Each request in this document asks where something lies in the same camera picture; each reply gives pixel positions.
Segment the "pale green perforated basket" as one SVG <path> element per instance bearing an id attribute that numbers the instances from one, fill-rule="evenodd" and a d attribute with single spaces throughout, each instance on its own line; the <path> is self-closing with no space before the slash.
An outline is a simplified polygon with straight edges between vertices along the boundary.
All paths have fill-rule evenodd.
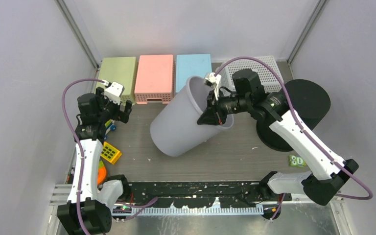
<path id="1" fill-rule="evenodd" d="M 124 86 L 121 100 L 130 100 L 132 105 L 136 104 L 135 84 L 138 69 L 136 57 L 105 57 L 103 58 L 98 73 L 99 80 L 117 82 Z"/>

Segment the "pink perforated basket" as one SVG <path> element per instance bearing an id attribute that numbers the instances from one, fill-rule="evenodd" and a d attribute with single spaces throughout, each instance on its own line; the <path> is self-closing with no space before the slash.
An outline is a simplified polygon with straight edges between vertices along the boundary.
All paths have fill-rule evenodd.
<path id="1" fill-rule="evenodd" d="M 134 89 L 137 104 L 155 100 L 168 104 L 173 98 L 174 60 L 172 54 L 141 55 Z"/>

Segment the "light blue basket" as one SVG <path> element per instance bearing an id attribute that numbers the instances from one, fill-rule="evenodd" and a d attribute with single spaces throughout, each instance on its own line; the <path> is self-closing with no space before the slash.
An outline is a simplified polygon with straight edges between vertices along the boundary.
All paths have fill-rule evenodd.
<path id="1" fill-rule="evenodd" d="M 204 77 L 212 72 L 210 54 L 182 54 L 176 56 L 175 92 L 178 93 L 192 76 Z"/>

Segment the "grey basket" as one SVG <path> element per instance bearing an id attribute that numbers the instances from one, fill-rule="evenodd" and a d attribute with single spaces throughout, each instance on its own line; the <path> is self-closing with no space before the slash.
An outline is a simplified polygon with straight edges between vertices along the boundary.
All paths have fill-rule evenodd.
<path id="1" fill-rule="evenodd" d="M 274 56 L 262 56 L 256 57 L 256 59 L 269 66 L 283 82 L 282 75 L 277 66 Z M 269 69 L 267 69 L 259 62 L 248 59 L 236 60 L 225 66 L 219 73 L 219 75 L 221 75 L 221 86 L 228 88 L 232 92 L 235 92 L 232 75 L 242 69 L 251 69 L 252 71 L 256 72 L 266 93 L 279 92 L 282 89 L 279 81 L 273 75 L 273 73 L 269 71 Z"/>

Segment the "black grey round bin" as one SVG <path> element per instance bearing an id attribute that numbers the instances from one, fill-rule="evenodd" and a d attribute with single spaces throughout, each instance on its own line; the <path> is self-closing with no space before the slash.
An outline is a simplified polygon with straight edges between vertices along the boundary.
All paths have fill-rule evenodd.
<path id="1" fill-rule="evenodd" d="M 285 83 L 294 109 L 302 121 L 313 130 L 330 110 L 331 102 L 327 91 L 315 82 L 296 79 Z M 260 140 L 269 148 L 290 152 L 293 148 L 269 128 L 267 122 L 257 122 L 256 131 Z"/>

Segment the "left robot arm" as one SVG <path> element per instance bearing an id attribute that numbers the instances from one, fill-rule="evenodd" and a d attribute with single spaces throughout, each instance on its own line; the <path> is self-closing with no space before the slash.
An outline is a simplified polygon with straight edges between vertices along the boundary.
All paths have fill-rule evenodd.
<path id="1" fill-rule="evenodd" d="M 78 99 L 80 113 L 74 130 L 76 142 L 76 169 L 67 202 L 57 208 L 57 217 L 70 235 L 98 235 L 107 233 L 112 226 L 112 211 L 116 201 L 126 202 L 131 195 L 123 184 L 124 177 L 109 180 L 102 189 L 97 187 L 106 122 L 117 120 L 127 123 L 132 102 L 114 103 L 103 93 L 87 93 Z"/>

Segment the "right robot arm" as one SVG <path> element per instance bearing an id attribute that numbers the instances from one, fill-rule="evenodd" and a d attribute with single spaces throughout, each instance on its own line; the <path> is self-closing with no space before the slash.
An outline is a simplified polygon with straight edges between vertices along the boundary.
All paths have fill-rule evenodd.
<path id="1" fill-rule="evenodd" d="M 350 176 L 358 169 L 354 160 L 344 160 L 328 149 L 301 120 L 287 102 L 285 92 L 267 93 L 258 74 L 251 69 L 237 71 L 233 77 L 235 90 L 221 85 L 221 76 L 214 72 L 205 76 L 211 88 L 206 108 L 197 120 L 199 125 L 223 125 L 228 116 L 247 112 L 256 121 L 268 125 L 301 156 L 309 171 L 283 174 L 268 173 L 259 184 L 266 201 L 283 193 L 304 194 L 318 205 L 326 205 L 335 197 Z"/>

